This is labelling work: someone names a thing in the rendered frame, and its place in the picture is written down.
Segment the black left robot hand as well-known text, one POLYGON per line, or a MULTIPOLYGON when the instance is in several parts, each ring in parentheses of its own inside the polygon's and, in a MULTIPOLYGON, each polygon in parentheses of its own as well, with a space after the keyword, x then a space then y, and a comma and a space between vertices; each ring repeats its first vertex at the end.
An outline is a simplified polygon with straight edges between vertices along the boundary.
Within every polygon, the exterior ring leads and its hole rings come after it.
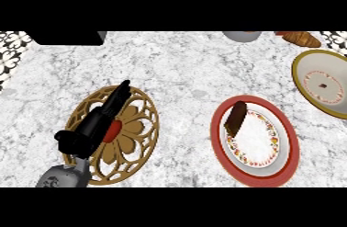
POLYGON ((129 81, 124 80, 103 105, 96 107, 81 120, 75 130, 56 133, 57 150, 62 153, 75 155, 81 159, 91 156, 107 133, 110 122, 131 96, 128 84, 129 81))

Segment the red rimmed floral plate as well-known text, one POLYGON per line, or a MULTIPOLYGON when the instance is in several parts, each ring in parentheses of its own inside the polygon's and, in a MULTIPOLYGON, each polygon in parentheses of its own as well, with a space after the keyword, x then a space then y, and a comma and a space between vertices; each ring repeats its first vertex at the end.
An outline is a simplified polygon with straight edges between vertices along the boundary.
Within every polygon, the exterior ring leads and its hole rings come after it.
POLYGON ((290 179, 299 161, 299 145, 289 120, 279 108, 256 96, 233 96, 220 104, 209 123, 217 159, 234 179, 249 187, 279 187, 290 179), (246 104, 239 133, 230 136, 234 104, 246 104))

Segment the grey round bowl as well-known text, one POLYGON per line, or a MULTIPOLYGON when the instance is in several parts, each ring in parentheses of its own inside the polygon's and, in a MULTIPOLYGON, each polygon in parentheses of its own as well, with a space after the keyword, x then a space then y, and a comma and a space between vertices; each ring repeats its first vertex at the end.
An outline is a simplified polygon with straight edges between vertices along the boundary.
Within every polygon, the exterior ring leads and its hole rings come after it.
POLYGON ((234 42, 252 42, 256 40, 261 32, 259 31, 224 31, 224 36, 234 42))

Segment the gold rimmed white bowl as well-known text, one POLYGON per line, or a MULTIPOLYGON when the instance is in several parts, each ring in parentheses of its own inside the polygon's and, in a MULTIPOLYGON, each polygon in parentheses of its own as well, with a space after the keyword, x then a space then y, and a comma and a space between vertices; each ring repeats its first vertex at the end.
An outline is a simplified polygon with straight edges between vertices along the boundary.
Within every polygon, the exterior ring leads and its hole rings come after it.
POLYGON ((347 119, 347 57, 324 50, 304 51, 293 58, 290 76, 308 103, 347 119))

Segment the golden brown croissant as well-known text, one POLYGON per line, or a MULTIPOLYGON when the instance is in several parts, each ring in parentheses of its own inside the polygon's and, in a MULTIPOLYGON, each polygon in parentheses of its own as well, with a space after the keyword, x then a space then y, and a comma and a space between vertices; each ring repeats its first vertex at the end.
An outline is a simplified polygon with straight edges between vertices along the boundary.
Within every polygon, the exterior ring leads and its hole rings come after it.
POLYGON ((321 43, 307 31, 276 31, 276 36, 299 47, 320 48, 321 43))

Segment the small red round object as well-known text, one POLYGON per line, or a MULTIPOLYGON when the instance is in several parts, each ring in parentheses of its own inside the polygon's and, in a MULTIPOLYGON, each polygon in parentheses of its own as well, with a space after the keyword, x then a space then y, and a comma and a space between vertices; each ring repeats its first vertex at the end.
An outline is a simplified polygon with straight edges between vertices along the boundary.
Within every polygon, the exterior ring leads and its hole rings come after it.
POLYGON ((121 129, 122 129, 122 122, 119 120, 113 120, 110 122, 107 132, 103 138, 104 143, 110 143, 113 141, 115 137, 118 136, 121 132, 121 129))

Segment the brown wooden openwork trivet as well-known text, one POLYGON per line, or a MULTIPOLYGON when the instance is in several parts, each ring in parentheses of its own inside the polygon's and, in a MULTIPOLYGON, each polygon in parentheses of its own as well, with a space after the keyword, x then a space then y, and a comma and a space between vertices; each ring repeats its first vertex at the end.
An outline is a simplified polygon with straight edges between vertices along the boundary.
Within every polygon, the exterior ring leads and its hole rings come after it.
POLYGON ((131 97, 115 120, 122 129, 110 143, 100 146, 90 157, 90 184, 104 186, 129 178, 144 165, 156 146, 158 113, 150 97, 129 87, 131 97))

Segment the black box appliance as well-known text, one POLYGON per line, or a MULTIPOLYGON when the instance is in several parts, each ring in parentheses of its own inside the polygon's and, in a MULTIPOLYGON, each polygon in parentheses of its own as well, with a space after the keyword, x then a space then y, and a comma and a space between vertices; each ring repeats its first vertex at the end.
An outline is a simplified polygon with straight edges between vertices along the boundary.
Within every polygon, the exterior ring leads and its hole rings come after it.
POLYGON ((104 31, 28 31, 26 35, 39 45, 100 46, 106 38, 104 31))

